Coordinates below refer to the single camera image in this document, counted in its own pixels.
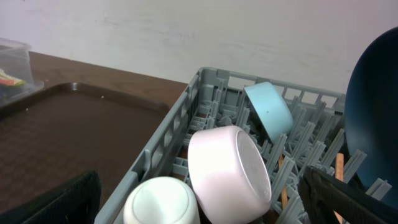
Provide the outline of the pink bowl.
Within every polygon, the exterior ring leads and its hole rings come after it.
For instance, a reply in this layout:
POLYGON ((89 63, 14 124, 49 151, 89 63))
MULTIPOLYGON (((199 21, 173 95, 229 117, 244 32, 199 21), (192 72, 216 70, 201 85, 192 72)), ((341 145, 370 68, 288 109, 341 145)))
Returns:
POLYGON ((197 131, 188 145, 188 171, 203 213, 212 223, 250 223, 271 207, 262 156, 237 126, 197 131))

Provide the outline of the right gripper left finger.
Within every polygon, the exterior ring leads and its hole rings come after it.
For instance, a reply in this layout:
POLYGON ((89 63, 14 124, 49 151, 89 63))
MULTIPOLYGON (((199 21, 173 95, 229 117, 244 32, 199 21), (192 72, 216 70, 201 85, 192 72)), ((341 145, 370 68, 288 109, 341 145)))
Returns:
POLYGON ((100 210, 102 184, 88 170, 1 214, 1 224, 93 223, 100 210))

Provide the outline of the dark blue plate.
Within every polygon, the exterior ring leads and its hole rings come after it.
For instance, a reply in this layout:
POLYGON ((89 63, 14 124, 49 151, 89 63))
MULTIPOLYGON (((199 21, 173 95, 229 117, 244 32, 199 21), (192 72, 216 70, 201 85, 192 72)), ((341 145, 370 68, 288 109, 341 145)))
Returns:
POLYGON ((380 178, 392 188, 383 202, 397 208, 397 29, 360 56, 346 91, 345 133, 350 152, 367 157, 357 174, 366 187, 380 178))

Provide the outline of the waste paper wrapper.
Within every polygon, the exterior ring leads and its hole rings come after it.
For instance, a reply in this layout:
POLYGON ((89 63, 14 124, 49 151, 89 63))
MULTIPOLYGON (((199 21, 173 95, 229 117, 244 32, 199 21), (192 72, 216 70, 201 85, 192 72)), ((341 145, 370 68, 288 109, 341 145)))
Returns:
POLYGON ((27 82, 19 78, 8 75, 3 69, 0 69, 0 84, 5 86, 22 86, 27 82))

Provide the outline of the white cup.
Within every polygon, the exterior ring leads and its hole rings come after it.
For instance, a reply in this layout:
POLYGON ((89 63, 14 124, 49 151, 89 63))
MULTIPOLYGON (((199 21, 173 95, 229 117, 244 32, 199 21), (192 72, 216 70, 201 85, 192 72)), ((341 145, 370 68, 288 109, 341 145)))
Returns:
POLYGON ((123 209, 127 224, 200 224, 193 190, 173 177, 155 177, 138 185, 123 209))

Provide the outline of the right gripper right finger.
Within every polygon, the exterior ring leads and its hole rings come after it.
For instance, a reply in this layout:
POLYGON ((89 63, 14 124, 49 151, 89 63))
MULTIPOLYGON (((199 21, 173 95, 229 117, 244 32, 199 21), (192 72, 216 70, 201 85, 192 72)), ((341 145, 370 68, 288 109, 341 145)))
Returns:
POLYGON ((339 224, 336 213, 351 224, 397 224, 397 210, 346 183, 306 167, 298 193, 312 223, 339 224))

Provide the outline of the light blue bowl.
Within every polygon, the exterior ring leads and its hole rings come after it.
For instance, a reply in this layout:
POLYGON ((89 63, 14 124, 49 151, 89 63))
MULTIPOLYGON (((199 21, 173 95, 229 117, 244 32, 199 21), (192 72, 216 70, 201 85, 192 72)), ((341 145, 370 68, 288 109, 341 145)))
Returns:
POLYGON ((273 84, 262 82, 246 86, 244 91, 272 143, 277 142, 281 134, 291 132, 292 114, 273 84))

